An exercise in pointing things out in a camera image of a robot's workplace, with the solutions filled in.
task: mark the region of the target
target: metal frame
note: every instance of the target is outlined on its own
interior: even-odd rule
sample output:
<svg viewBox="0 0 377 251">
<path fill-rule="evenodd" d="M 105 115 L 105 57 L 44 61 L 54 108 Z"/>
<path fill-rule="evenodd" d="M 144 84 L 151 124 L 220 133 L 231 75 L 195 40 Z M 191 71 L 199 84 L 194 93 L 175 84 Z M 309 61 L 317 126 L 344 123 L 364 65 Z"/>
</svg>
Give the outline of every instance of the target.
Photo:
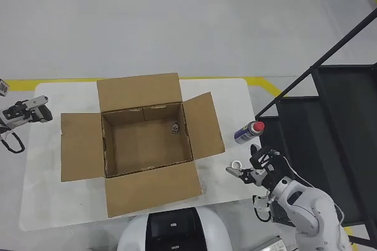
<svg viewBox="0 0 377 251">
<path fill-rule="evenodd" d="M 256 120 L 259 119 L 273 105 L 279 104 L 280 100 L 289 91 L 291 91 L 294 87 L 296 87 L 301 81 L 303 81 L 310 74 L 313 76 L 315 86 L 317 87 L 317 90 L 319 91 L 319 95 L 324 95 L 322 90 L 319 88 L 321 83 L 319 80 L 319 73 L 317 71 L 318 67 L 320 67 L 326 60 L 328 60 L 333 54 L 335 54 L 339 49 L 341 49 L 347 42 L 349 42 L 352 38 L 354 38 L 360 31 L 362 31 L 365 27 L 367 27 L 367 25 L 369 25 L 376 18 L 377 18 L 377 8 L 374 9 L 369 15 L 367 15 L 358 25 L 356 25 L 355 28 L 353 28 L 346 36 L 344 36 L 326 54 L 324 54 L 320 59 L 318 59 L 309 69 L 303 72 L 301 76 L 299 76 L 295 81 L 293 81 L 280 95 L 275 97 L 266 107 L 264 107 L 260 112 L 258 112 L 258 114 L 255 116 L 255 119 Z M 377 68 L 377 62 L 373 65 L 361 65 L 361 67 L 367 67 L 367 66 Z M 322 105 L 327 107 L 327 104 L 325 104 L 324 101 L 322 102 Z M 335 130 L 335 123 L 334 121 L 332 121 L 332 116 L 330 115 L 329 109 L 326 108 L 323 110 L 325 113 L 325 117 L 327 118 L 330 131 L 337 133 Z M 363 204 L 360 193 L 358 191 L 358 186 L 354 180 L 354 175 L 352 174 L 351 167 L 349 165 L 349 161 L 347 160 L 346 154 L 344 152 L 342 143 L 339 137 L 334 137 L 334 138 L 336 138 L 335 144 L 337 145 L 337 148 L 341 157 L 341 163 L 343 164 L 346 171 L 349 173 L 348 181 L 349 181 L 349 184 L 351 185 L 351 188 L 354 191 L 355 199 L 357 201 L 359 210 L 361 211 L 361 214 L 364 218 L 364 224 L 366 225 L 366 229 L 370 237 L 370 240 L 367 240 L 367 239 L 363 239 L 359 237 L 349 236 L 349 240 L 351 243 L 358 243 L 360 245 L 377 249 L 377 229 L 375 227 L 374 220 L 372 219 L 371 215 L 369 215 L 365 205 Z"/>
</svg>

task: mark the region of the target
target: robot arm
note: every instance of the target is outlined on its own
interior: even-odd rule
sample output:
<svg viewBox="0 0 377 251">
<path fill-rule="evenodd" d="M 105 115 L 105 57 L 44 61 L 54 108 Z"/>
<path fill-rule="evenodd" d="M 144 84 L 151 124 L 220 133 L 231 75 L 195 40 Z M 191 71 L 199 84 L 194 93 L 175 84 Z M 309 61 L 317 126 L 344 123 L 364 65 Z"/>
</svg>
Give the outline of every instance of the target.
<svg viewBox="0 0 377 251">
<path fill-rule="evenodd" d="M 5 96 L 9 90 L 6 82 L 0 79 L 0 96 Z M 0 110 L 0 141 L 13 153 L 20 153 L 25 150 L 21 139 L 12 132 L 13 129 L 26 123 L 48 122 L 53 119 L 52 113 L 46 107 L 48 98 L 46 96 L 36 97 L 30 100 L 18 101 L 13 106 Z M 12 132 L 21 146 L 21 150 L 12 150 L 7 142 L 1 137 L 2 134 Z"/>
<path fill-rule="evenodd" d="M 332 198 L 320 189 L 304 186 L 283 175 L 281 167 L 272 165 L 277 158 L 286 160 L 274 149 L 257 149 L 256 145 L 252 145 L 250 162 L 253 167 L 241 170 L 226 168 L 226 171 L 246 184 L 263 186 L 270 192 L 270 198 L 282 206 L 296 227 L 299 251 L 351 251 L 349 238 L 338 220 Z"/>
</svg>

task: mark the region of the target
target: open cardboard box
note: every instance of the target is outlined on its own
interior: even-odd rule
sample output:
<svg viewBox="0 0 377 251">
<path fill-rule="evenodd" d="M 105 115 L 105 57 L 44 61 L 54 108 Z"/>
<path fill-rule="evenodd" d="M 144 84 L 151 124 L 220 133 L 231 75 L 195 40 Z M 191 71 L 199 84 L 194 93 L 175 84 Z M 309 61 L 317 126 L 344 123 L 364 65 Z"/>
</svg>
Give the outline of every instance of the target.
<svg viewBox="0 0 377 251">
<path fill-rule="evenodd" d="M 176 73 L 97 89 L 100 114 L 62 114 L 62 181 L 105 177 L 109 217 L 201 195 L 194 160 L 225 151 L 211 94 L 182 102 Z"/>
</svg>

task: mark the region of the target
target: table top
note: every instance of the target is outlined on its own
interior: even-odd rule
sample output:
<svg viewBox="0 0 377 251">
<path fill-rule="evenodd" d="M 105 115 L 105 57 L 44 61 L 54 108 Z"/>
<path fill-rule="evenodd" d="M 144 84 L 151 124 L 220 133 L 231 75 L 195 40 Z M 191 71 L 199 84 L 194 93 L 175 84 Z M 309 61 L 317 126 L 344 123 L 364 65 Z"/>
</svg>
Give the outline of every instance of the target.
<svg viewBox="0 0 377 251">
<path fill-rule="evenodd" d="M 180 86 L 183 100 L 211 92 L 226 151 L 195 161 L 203 195 L 121 217 L 236 201 L 265 193 L 264 188 L 246 185 L 225 171 L 233 160 L 249 166 L 249 146 L 260 143 L 257 138 L 239 145 L 233 138 L 236 130 L 254 120 L 246 81 L 180 80 Z M 100 112 L 96 83 L 43 83 L 35 90 L 35 97 L 40 95 L 49 98 L 47 106 L 53 120 L 31 125 L 20 228 L 30 231 L 107 220 L 104 178 L 60 182 L 60 114 Z"/>
</svg>

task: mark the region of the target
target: blue spray can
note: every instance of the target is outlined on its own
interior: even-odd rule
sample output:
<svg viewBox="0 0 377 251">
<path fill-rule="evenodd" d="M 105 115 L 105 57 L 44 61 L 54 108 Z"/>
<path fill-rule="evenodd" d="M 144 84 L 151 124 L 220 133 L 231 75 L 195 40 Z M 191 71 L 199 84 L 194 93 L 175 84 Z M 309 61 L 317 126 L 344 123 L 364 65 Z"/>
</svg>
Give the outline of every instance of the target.
<svg viewBox="0 0 377 251">
<path fill-rule="evenodd" d="M 239 144 L 250 141 L 260 136 L 264 131 L 264 127 L 265 125 L 261 121 L 252 121 L 234 133 L 234 140 Z"/>
</svg>

